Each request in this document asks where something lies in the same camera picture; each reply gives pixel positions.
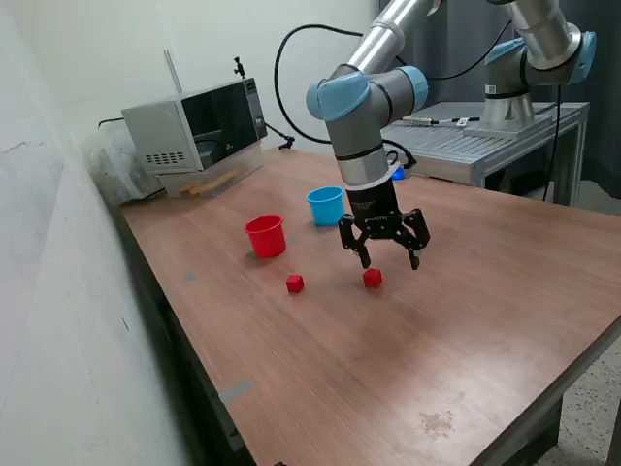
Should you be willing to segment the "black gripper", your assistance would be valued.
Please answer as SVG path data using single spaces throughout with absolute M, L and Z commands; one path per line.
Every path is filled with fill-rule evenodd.
M 393 240 L 408 251 L 411 269 L 417 270 L 431 234 L 420 209 L 401 213 L 392 179 L 368 189 L 348 187 L 345 194 L 351 214 L 344 214 L 338 222 L 343 248 L 352 250 L 362 267 L 369 269 L 366 241 Z

